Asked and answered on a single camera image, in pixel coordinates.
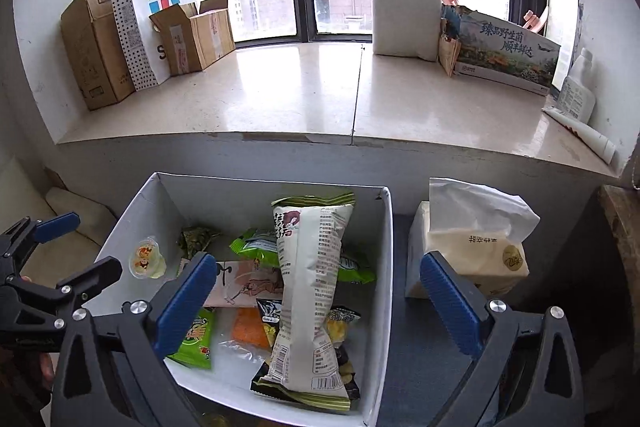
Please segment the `person's left hand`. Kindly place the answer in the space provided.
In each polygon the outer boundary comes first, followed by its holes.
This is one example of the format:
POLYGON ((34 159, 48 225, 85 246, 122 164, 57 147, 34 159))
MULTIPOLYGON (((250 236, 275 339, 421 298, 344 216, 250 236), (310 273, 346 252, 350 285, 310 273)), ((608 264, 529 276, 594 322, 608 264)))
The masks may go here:
POLYGON ((52 389, 55 369, 49 353, 21 353, 20 364, 21 375, 29 387, 34 390, 52 389))

